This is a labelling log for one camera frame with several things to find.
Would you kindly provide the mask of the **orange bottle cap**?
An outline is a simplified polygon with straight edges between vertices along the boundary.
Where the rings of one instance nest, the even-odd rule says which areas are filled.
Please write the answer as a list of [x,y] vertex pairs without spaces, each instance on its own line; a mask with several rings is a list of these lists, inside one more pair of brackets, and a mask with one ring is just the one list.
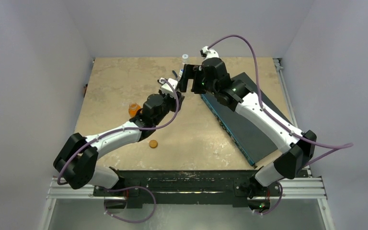
[[158,146],[158,142],[156,140],[150,140],[149,141],[149,147],[154,149]]

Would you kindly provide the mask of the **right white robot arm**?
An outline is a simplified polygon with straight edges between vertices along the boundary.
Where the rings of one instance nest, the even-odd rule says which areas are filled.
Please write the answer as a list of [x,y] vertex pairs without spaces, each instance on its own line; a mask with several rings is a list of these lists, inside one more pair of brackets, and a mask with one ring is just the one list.
[[303,132],[279,115],[271,114],[271,108],[259,100],[256,91],[242,80],[230,77],[220,58],[207,58],[200,65],[184,64],[178,82],[180,92],[186,92],[189,79],[193,80],[191,92],[214,95],[221,105],[259,128],[282,153],[251,177],[250,189],[254,194],[263,194],[269,185],[283,178],[295,178],[312,159],[316,134],[310,130]]

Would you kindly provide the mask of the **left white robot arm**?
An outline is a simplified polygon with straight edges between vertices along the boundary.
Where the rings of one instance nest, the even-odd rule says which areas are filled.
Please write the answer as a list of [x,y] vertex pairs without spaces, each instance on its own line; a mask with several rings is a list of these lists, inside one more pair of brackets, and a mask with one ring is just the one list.
[[58,171],[58,185],[68,184],[73,189],[80,189],[87,184],[105,188],[112,196],[123,192],[123,177],[113,167],[102,167],[97,161],[122,146],[140,142],[157,129],[160,122],[169,113],[177,116],[185,99],[180,92],[171,96],[159,92],[151,94],[143,107],[121,126],[100,134],[82,136],[72,134],[53,162]]

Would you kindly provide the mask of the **orange juice bottle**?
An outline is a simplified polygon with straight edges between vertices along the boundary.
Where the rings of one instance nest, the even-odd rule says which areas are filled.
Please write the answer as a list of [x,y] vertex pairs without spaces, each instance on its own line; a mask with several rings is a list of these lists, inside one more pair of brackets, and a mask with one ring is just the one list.
[[130,103],[128,108],[128,114],[131,118],[133,118],[137,112],[141,109],[141,106],[137,103]]

